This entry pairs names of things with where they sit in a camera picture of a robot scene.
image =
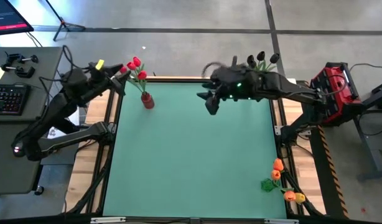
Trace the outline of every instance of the gray desk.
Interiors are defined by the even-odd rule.
[[[38,77],[54,78],[55,70],[61,59],[60,47],[23,47],[7,48],[0,47],[0,66],[6,60],[6,51],[9,54],[20,53],[25,57],[35,54],[39,58],[39,64],[27,62],[25,68],[33,66],[36,69],[30,79],[19,78],[14,72],[6,72],[0,79],[2,84],[26,83],[43,88]],[[45,82],[48,89],[51,82]],[[0,195],[2,194],[26,194],[34,186],[40,162],[28,161],[26,157],[14,157],[11,143],[16,134],[26,128],[36,116],[43,112],[47,94],[44,90],[31,87],[29,99],[22,116],[0,115]]]

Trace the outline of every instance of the red tulip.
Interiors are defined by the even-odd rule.
[[[140,80],[144,80],[144,79],[147,78],[147,72],[146,71],[141,71],[137,77]]]
[[[140,67],[140,65],[141,65],[141,61],[140,61],[140,59],[138,59],[137,57],[134,57],[134,58],[133,58],[133,63],[134,63],[135,66],[137,66],[137,67]]]
[[[136,69],[136,65],[133,63],[133,62],[129,62],[128,64],[127,64],[127,66],[128,66],[128,68],[130,69],[130,70],[135,70]]]
[[[125,67],[125,66],[122,66],[121,69],[119,70],[119,72],[121,74],[125,73],[128,69]]]

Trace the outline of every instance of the artificial tulip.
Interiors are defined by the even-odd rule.
[[[125,66],[122,66],[121,69],[119,70],[119,72],[121,74],[125,73],[128,69],[125,67]]]
[[[133,63],[133,62],[129,62],[128,64],[127,64],[127,66],[128,66],[128,68],[130,69],[130,70],[135,70],[136,69],[136,65]]]
[[[284,193],[284,199],[287,202],[293,202],[294,200],[296,200],[295,192],[288,190],[287,192]]]
[[[273,54],[273,56],[271,56],[270,58],[271,63],[277,63],[278,60],[279,60],[279,53]]]
[[[257,66],[256,62],[254,61],[253,55],[249,55],[249,57],[246,59],[246,62],[251,68],[255,68]]]
[[[258,59],[259,62],[261,62],[262,60],[264,60],[265,56],[266,56],[266,53],[260,52],[256,58]]]
[[[140,59],[138,59],[137,57],[134,57],[134,58],[133,58],[133,63],[134,63],[134,65],[137,66],[137,67],[140,67],[140,65],[141,65],[141,61],[140,61]]]
[[[302,194],[302,193],[295,193],[295,196],[296,196],[296,199],[295,199],[295,202],[300,204],[300,203],[303,203],[305,202],[305,195]]]
[[[283,171],[284,170],[284,164],[282,164],[282,160],[278,159],[278,158],[275,159],[273,168],[274,168],[274,170]]]
[[[271,171],[272,180],[279,180],[281,178],[281,173],[278,170]]]
[[[140,80],[144,80],[144,79],[147,78],[147,72],[146,71],[141,71],[141,72],[139,72],[139,75],[137,77]]]

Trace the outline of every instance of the yellow tulip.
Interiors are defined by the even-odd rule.
[[[300,203],[303,203],[305,201],[304,194],[302,194],[302,193],[295,193],[295,195],[296,195],[296,200],[295,200],[296,203],[300,204]]]

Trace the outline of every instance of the teal tabletop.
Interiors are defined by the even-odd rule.
[[[276,158],[268,100],[221,102],[200,83],[148,83],[144,108],[126,85],[104,216],[286,218],[282,193],[261,190]]]

